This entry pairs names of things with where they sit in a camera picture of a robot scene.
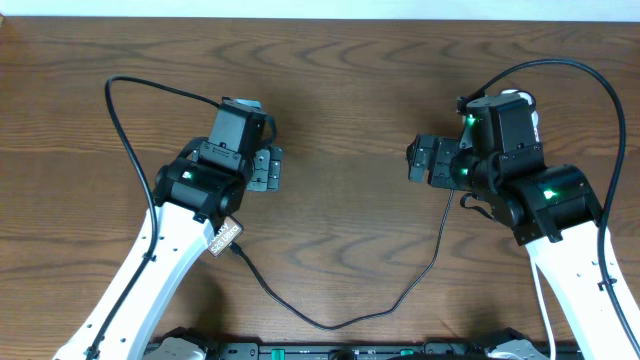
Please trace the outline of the Galaxy smartphone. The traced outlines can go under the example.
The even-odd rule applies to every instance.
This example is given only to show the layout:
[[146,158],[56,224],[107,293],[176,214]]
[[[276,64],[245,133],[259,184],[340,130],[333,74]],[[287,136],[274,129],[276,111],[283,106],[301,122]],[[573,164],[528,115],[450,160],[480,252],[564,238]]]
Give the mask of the Galaxy smartphone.
[[233,216],[225,218],[208,247],[209,253],[219,257],[244,231],[243,225]]

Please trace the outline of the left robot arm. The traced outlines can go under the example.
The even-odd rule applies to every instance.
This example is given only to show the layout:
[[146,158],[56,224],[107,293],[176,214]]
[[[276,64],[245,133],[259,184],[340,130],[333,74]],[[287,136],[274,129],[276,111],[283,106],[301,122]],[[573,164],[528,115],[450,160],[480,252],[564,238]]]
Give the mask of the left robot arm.
[[254,100],[222,100],[211,133],[192,139],[156,178],[153,205],[106,292],[58,359],[141,359],[186,273],[241,233],[246,191],[275,191],[282,150],[263,136],[275,122]]

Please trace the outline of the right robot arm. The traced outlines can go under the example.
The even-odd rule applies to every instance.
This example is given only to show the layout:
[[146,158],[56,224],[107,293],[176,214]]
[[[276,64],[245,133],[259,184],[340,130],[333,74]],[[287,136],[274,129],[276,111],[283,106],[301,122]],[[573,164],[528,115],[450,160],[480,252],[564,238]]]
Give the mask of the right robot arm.
[[587,359],[635,359],[604,288],[605,266],[632,330],[639,307],[611,241],[597,254],[603,209],[574,165],[548,166],[534,98],[507,90],[471,101],[459,138],[419,134],[408,146],[409,179],[485,201],[489,218],[509,228],[549,283]]

